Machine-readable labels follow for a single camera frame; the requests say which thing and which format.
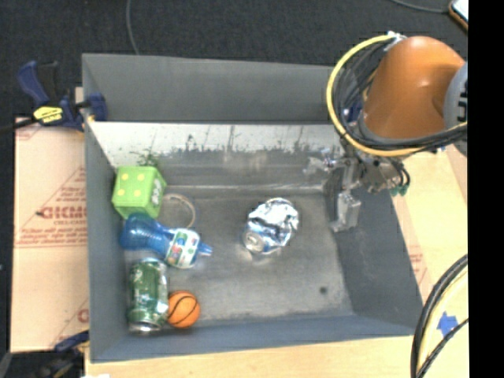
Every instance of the gray bin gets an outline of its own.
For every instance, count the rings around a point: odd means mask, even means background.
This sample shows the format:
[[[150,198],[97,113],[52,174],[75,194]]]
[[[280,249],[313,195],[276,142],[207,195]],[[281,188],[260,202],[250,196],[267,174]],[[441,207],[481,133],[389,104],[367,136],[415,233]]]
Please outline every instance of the gray bin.
[[[421,296],[390,195],[355,191],[358,226],[333,233],[337,191],[306,172],[341,150],[324,90],[331,69],[245,61],[83,55],[84,94],[101,92],[107,122],[86,126],[91,360],[112,361],[411,335]],[[141,337],[128,331],[115,169],[155,160],[165,193],[196,208],[213,247],[170,290],[193,291],[197,324]],[[271,197],[300,212],[279,254],[252,258],[246,215]]]

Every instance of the black carpet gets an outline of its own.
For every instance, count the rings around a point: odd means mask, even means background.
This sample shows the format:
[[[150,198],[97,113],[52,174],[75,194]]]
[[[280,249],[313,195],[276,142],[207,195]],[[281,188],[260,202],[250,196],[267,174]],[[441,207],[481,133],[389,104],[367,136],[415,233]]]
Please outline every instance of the black carpet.
[[[450,0],[401,1],[444,13],[390,0],[131,0],[131,25],[140,54],[334,65],[353,45],[392,30],[432,36],[467,58],[467,33],[448,16]],[[57,61],[64,91],[81,83],[83,52],[135,54],[126,5],[127,0],[0,0],[0,127],[32,111],[32,100],[16,81],[27,61]],[[13,149],[12,134],[0,136],[0,359],[9,348]],[[49,358],[15,355],[6,376],[25,376]]]

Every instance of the green soda can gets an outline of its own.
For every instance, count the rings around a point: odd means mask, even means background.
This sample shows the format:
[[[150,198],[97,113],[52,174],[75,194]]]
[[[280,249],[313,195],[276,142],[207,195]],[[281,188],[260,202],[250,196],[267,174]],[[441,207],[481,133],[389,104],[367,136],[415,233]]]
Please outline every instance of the green soda can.
[[[128,323],[130,330],[149,333],[160,330],[168,314],[168,266],[155,258],[135,263],[128,277]]]

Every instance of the blue plastic bottle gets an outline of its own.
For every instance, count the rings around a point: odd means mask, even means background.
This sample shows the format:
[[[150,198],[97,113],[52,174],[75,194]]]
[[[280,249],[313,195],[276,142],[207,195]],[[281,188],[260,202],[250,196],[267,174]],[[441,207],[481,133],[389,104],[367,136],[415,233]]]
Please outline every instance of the blue plastic bottle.
[[[198,254],[212,254],[212,247],[201,242],[197,232],[165,227],[143,213],[133,213],[128,217],[119,244],[125,250],[152,250],[166,263],[179,269],[194,266]]]

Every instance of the small ball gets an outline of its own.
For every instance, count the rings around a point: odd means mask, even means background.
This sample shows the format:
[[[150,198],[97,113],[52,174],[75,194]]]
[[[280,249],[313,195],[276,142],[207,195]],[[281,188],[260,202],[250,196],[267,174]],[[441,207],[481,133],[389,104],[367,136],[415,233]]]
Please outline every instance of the small ball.
[[[168,296],[168,304],[167,321],[174,328],[189,328],[199,318],[199,302],[189,291],[174,291]]]

